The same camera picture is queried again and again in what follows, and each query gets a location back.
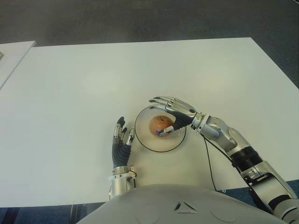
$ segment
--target cable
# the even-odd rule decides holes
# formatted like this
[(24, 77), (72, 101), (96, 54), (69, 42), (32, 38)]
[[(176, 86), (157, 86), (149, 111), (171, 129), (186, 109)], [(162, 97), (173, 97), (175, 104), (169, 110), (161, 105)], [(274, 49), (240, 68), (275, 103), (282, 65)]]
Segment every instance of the cable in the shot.
[(216, 149), (218, 149), (219, 152), (221, 152), (231, 163), (233, 163), (233, 161), (229, 158), (228, 155), (225, 154), (225, 152), (223, 152), (221, 149), (219, 149), (215, 144), (213, 144), (209, 139), (207, 139), (203, 134), (201, 134), (201, 136), (207, 140), (212, 146), (214, 146)]
[(209, 155), (209, 150), (207, 149), (207, 144), (206, 144), (206, 153), (207, 153), (207, 158), (209, 160), (209, 166), (210, 166), (210, 173), (211, 173), (212, 183), (213, 183), (215, 191), (217, 191), (216, 187), (215, 187), (214, 179), (213, 179), (212, 167), (211, 167), (211, 162), (210, 162), (210, 155)]

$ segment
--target white table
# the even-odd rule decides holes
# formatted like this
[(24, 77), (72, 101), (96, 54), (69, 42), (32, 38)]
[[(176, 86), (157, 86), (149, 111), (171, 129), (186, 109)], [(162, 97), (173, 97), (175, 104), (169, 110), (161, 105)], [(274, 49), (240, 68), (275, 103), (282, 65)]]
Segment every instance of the white table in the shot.
[(0, 44), (0, 52), (4, 54), (0, 59), (0, 89), (34, 44), (35, 41)]
[[(32, 48), (0, 92), (0, 207), (108, 200), (115, 123), (158, 95), (239, 130), (283, 178), (299, 179), (299, 91), (251, 38)], [(245, 187), (209, 146), (217, 189)], [(137, 138), (138, 185), (212, 189), (203, 140), (155, 153)]]

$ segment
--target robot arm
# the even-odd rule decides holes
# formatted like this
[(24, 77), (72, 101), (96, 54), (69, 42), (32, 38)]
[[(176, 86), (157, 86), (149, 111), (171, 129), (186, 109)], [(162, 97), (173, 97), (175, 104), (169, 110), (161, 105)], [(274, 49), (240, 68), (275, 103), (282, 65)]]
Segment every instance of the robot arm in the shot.
[(296, 194), (237, 130), (219, 118), (196, 112), (193, 107), (176, 98), (156, 97), (150, 102), (158, 103), (152, 109), (164, 110), (176, 117), (173, 125), (161, 131), (160, 135), (191, 124), (193, 130), (217, 143), (231, 158), (259, 208), (287, 223), (299, 222), (299, 200)]

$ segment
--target triangular logo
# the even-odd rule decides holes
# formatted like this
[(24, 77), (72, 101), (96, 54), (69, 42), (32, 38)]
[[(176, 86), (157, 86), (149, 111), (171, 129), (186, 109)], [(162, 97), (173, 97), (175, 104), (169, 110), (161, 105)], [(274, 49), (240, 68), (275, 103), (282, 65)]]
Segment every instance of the triangular logo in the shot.
[(179, 201), (177, 203), (177, 206), (174, 208), (174, 210), (177, 213), (189, 213), (189, 214), (194, 214), (196, 213), (196, 208), (194, 208), (192, 205), (190, 205), (189, 203), (185, 202), (185, 201)]

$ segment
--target red apple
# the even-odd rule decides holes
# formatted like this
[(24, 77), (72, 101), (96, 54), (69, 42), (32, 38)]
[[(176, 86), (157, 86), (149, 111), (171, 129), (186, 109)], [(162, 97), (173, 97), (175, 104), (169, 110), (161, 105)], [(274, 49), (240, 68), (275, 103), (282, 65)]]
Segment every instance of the red apple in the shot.
[(173, 121), (166, 117), (166, 116), (155, 116), (153, 117), (150, 122), (149, 122), (149, 130), (150, 132), (154, 135), (154, 136), (157, 136), (157, 131), (162, 131), (163, 129), (171, 126), (173, 124)]

